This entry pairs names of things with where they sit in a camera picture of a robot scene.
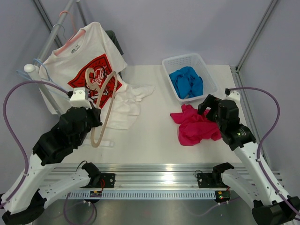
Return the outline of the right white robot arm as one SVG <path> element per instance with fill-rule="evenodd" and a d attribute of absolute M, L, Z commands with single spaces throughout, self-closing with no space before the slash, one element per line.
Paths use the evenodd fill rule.
<path fill-rule="evenodd" d="M 300 211 L 300 199 L 292 197 L 279 183 L 268 167 L 251 130 L 240 123 L 237 92 L 225 99 L 209 94 L 198 106 L 198 114 L 205 114 L 209 121 L 215 122 L 223 141 L 240 159 L 252 178 L 253 184 L 241 177 L 230 163 L 222 163 L 210 174 L 198 174 L 204 183 L 210 181 L 218 187 L 232 188 L 250 207 L 255 222 L 259 225 L 282 225 L 296 220 Z"/>

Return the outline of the aluminium mounting rail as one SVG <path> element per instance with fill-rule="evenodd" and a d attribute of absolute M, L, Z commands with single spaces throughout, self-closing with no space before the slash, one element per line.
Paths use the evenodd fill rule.
<path fill-rule="evenodd" d="M 195 174 L 202 171 L 210 173 L 214 165 L 200 164 L 96 164 L 102 173 L 116 175 L 114 190 L 125 189 L 197 189 Z M 75 173 L 78 164 L 63 163 L 54 168 L 44 179 L 41 186 L 53 184 Z M 240 163 L 233 166 L 240 176 L 254 185 L 247 169 Z"/>

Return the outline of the blue cloth in basket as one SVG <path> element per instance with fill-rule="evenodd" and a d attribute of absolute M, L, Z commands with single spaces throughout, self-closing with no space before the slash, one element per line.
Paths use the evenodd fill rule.
<path fill-rule="evenodd" d="M 183 67 L 169 74 L 169 78 L 180 99 L 203 95 L 203 79 L 192 67 Z"/>

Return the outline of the metal clothes rack rail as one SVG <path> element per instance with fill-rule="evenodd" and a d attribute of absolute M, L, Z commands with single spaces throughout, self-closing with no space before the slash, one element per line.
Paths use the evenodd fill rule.
<path fill-rule="evenodd" d="M 72 5 L 75 3 L 75 0 L 69 0 L 67 2 L 65 8 L 63 9 L 62 14 L 59 15 L 57 22 L 53 26 L 51 24 L 51 21 L 48 17 L 48 14 L 47 14 L 46 10 L 44 9 L 43 4 L 41 3 L 41 1 L 40 0 L 33 0 L 32 2 L 36 6 L 38 12 L 40 13 L 40 15 L 43 19 L 43 21 L 45 22 L 47 28 L 50 29 L 49 37 L 47 38 L 42 50 L 40 51 L 40 53 L 37 57 L 38 60 L 41 60 L 41 62 L 43 62 L 46 58 L 46 55 L 50 51 L 50 48 L 51 48 L 51 46 L 54 42 L 58 45 L 59 48 L 62 47 L 62 43 L 57 38 L 57 34 L 58 34 L 60 28 L 62 28 L 62 24 L 63 24 L 63 22 L 65 21 L 65 19 L 67 17 L 67 11 L 68 12 L 70 11 Z M 48 84 L 48 82 L 43 82 L 41 80 L 40 76 L 38 75 L 37 66 L 36 66 L 37 64 L 38 64 L 38 61 L 35 62 L 34 65 L 32 65 L 32 64 L 25 65 L 24 66 L 24 71 L 29 74 L 30 78 L 32 78 L 33 81 L 39 81 L 37 83 L 38 88 L 43 93 L 43 95 L 46 97 L 46 99 L 49 101 L 51 106 L 54 108 L 57 115 L 61 116 L 63 111 L 59 107 L 59 105 L 57 104 L 57 102 L 55 101 L 55 99 L 53 98 L 53 96 L 51 95 L 49 90 L 47 89 L 47 87 L 45 86 L 46 84 Z"/>

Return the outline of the white plastic basket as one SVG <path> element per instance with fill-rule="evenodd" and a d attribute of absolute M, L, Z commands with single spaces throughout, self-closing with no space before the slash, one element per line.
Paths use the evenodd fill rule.
<path fill-rule="evenodd" d="M 202 78 L 203 95 L 186 99 L 180 99 L 177 95 L 169 74 L 186 66 L 192 67 L 195 72 Z M 162 60 L 162 67 L 165 72 L 166 78 L 172 88 L 174 96 L 182 104 L 193 101 L 203 101 L 209 94 L 216 95 L 216 93 L 218 92 L 218 84 L 216 82 L 216 79 L 209 72 L 202 57 L 197 53 L 189 53 L 164 59 Z"/>

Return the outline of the white coca cola t shirt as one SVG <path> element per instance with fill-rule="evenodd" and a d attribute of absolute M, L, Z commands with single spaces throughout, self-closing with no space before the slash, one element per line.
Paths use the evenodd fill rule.
<path fill-rule="evenodd" d="M 43 62 L 51 78 L 71 91 L 74 88 L 88 89 L 89 101 L 101 109 L 101 120 L 109 116 L 107 127 L 128 130 L 141 112 L 140 101 L 153 93 L 153 85 L 131 85 L 120 75 L 113 76 L 103 94 L 101 89 L 111 72 L 121 72 L 127 67 L 123 57 L 105 45 L 106 32 L 98 22 L 92 22 L 85 29 L 80 48 L 73 54 L 65 52 L 58 57 L 52 54 Z"/>

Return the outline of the pink magenta t shirt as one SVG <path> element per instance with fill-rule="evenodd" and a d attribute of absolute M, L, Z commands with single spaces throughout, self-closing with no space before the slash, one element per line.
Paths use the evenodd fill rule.
<path fill-rule="evenodd" d="M 170 113 L 172 120 L 179 125 L 178 140 L 183 146 L 194 146 L 202 140 L 217 141 L 221 139 L 218 125 L 206 118 L 209 110 L 202 115 L 192 105 L 183 104 L 181 112 Z"/>

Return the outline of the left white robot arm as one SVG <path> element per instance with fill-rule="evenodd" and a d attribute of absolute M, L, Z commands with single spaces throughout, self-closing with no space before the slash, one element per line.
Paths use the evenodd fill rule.
<path fill-rule="evenodd" d="M 92 128 L 102 125 L 101 110 L 97 108 L 72 107 L 48 132 L 41 135 L 33 147 L 25 178 L 17 192 L 7 191 L 1 196 L 5 213 L 2 220 L 7 225 L 28 224 L 40 217 L 56 200 L 78 188 L 96 187 L 101 172 L 93 163 L 85 163 L 69 177 L 41 187 L 45 177 L 82 145 Z"/>

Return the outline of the dark grey t shirt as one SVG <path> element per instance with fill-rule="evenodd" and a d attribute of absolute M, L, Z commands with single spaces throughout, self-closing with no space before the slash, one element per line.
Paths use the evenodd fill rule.
<path fill-rule="evenodd" d="M 112 30 L 106 30 L 106 38 L 105 38 L 105 45 L 108 47 L 109 50 L 115 52 L 116 50 L 119 51 L 120 55 L 123 55 L 124 52 L 117 40 L 116 34 Z"/>

